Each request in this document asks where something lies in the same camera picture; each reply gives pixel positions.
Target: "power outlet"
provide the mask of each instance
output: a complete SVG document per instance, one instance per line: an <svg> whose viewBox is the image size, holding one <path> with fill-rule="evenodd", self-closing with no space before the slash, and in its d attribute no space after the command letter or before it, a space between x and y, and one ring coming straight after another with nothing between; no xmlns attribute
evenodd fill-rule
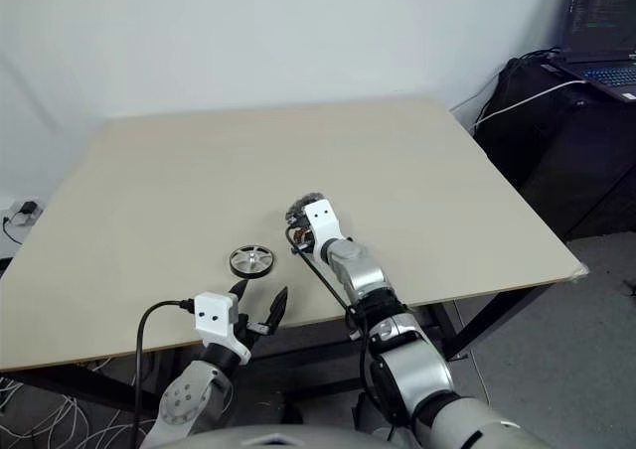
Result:
<svg viewBox="0 0 636 449"><path fill-rule="evenodd" d="M29 215L21 214L20 210L22 209L22 206L30 201L33 201L38 205L36 209ZM13 202L9 210L4 213L4 215L11 219L11 225L25 227L35 224L38 218L42 215L43 209L44 203L38 198L17 199Z"/></svg>

